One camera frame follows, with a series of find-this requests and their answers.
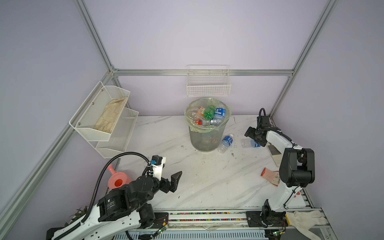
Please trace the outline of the beige cloth in shelf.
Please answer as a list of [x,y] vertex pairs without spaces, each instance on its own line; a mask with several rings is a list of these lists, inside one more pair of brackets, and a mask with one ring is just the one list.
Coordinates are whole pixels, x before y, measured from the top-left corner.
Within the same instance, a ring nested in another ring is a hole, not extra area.
[[106,105],[100,118],[97,120],[94,129],[111,134],[127,100],[128,97],[111,100]]

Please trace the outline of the blue label bottle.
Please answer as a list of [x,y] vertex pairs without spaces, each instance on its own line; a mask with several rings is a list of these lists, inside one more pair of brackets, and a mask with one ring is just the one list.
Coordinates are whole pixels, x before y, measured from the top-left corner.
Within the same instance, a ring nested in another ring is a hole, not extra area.
[[213,126],[219,126],[225,119],[226,109],[216,108],[213,118],[210,120],[210,124]]
[[248,149],[248,148],[258,148],[261,145],[258,144],[255,140],[247,138],[247,139],[242,139],[241,140],[241,145],[243,149]]
[[228,148],[232,145],[233,138],[234,138],[233,134],[229,134],[225,136],[222,139],[221,143],[219,144],[217,151],[221,154],[225,153],[228,150]]

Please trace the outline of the red coated glove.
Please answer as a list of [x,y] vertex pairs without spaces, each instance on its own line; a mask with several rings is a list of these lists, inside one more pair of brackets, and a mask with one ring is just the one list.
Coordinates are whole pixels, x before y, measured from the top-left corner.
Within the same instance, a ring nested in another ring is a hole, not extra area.
[[273,192],[275,192],[281,181],[279,171],[271,171],[268,168],[264,168],[262,170],[261,177],[267,180],[273,186],[275,186],[273,190]]

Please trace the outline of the white cotton glove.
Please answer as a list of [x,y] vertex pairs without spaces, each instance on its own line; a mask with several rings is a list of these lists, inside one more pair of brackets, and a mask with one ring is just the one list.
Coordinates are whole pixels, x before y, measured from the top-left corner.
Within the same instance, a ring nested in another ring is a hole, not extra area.
[[322,217],[320,211],[311,212],[286,212],[286,219],[289,226],[295,227],[301,234],[310,240],[320,240],[321,238],[310,231],[310,228],[328,223],[325,217]]

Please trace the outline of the pink watering can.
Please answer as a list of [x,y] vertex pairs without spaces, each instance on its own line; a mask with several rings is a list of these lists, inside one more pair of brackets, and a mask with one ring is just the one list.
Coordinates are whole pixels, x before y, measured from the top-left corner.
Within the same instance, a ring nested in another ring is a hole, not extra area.
[[110,190],[120,188],[132,181],[125,173],[116,172],[112,164],[107,167],[107,170],[111,173],[111,177],[108,180],[108,188]]

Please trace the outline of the potted green plant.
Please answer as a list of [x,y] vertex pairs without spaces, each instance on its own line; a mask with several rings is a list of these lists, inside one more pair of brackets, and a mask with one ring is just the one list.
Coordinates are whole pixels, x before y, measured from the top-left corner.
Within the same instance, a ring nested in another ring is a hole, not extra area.
[[86,215],[86,213],[88,212],[88,207],[85,206],[83,209],[80,208],[80,209],[77,209],[77,211],[70,216],[70,221],[69,222],[66,222],[64,227],[67,227],[69,226],[70,224],[74,223],[75,221],[77,221],[78,219],[81,219],[83,216]]

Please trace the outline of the green soda bottle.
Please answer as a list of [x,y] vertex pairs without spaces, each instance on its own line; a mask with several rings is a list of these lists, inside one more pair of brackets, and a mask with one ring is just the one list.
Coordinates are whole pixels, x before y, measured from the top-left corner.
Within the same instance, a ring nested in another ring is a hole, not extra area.
[[211,119],[213,119],[215,111],[216,111],[215,106],[212,106],[212,105],[207,106],[204,110],[203,118],[207,121],[210,121]]

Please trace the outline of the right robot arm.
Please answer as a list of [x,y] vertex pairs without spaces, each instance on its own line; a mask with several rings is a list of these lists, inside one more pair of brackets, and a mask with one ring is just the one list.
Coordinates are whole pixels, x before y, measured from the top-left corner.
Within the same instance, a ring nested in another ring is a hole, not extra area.
[[279,167],[280,183],[272,197],[265,201],[260,213],[260,224],[263,227],[273,226],[275,220],[283,219],[294,195],[314,182],[315,153],[312,149],[294,143],[280,128],[273,126],[264,108],[259,111],[257,126],[249,127],[245,137],[262,147],[270,143],[282,154]]

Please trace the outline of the green plastic bin liner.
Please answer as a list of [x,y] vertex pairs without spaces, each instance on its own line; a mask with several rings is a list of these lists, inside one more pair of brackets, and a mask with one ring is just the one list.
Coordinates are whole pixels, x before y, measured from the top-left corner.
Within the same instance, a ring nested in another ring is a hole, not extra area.
[[[193,121],[191,121],[189,119],[189,117],[187,116],[187,111],[190,108],[200,108],[201,107],[201,108],[205,109],[207,106],[210,106],[210,105],[215,106],[216,108],[225,108],[226,109],[225,119],[219,126],[213,126],[211,124],[209,126],[199,126],[199,125],[196,125]],[[211,132],[213,130],[218,130],[220,127],[224,127],[226,125],[226,123],[228,122],[229,118],[231,117],[231,115],[232,115],[232,109],[227,104],[225,104],[224,102],[217,100],[215,98],[200,98],[200,99],[194,100],[187,106],[187,108],[185,110],[186,123],[189,126],[190,130],[192,132],[196,132],[196,133],[208,133],[208,132]]]

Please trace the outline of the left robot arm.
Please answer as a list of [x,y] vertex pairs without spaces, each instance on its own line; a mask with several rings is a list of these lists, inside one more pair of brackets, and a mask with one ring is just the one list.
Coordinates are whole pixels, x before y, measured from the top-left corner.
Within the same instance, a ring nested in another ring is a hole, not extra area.
[[[110,190],[104,197],[97,200],[100,182],[108,166],[114,160],[129,155],[146,161],[147,165],[142,175],[128,184]],[[98,177],[87,212],[66,227],[47,230],[46,238],[48,240],[107,240],[121,232],[148,229],[159,225],[160,229],[157,232],[144,237],[146,240],[155,238],[163,232],[168,219],[167,217],[157,219],[149,201],[159,191],[174,193],[183,174],[179,171],[170,179],[163,178],[165,162],[165,157],[154,155],[149,160],[137,152],[124,152],[112,157]]]

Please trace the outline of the grey white work glove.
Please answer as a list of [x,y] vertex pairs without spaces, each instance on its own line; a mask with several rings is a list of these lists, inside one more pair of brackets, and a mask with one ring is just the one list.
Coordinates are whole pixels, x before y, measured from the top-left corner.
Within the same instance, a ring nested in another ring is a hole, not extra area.
[[276,166],[279,168],[282,162],[283,155],[272,144],[268,143],[267,147],[272,156],[272,159],[274,160]]

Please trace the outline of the grey mesh waste bin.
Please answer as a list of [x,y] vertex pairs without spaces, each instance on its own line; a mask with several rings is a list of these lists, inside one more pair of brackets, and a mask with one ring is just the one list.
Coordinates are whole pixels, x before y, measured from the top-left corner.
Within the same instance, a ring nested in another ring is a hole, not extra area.
[[214,151],[221,143],[224,137],[225,127],[220,127],[218,130],[213,130],[208,133],[192,132],[189,128],[190,140],[193,147],[201,152]]

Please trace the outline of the white mesh two-tier shelf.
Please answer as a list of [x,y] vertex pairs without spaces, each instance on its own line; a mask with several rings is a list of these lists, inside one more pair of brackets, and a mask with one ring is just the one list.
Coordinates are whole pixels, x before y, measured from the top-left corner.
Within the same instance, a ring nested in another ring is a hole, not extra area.
[[130,142],[139,112],[128,108],[129,96],[128,90],[98,82],[69,121],[104,159],[125,152]]

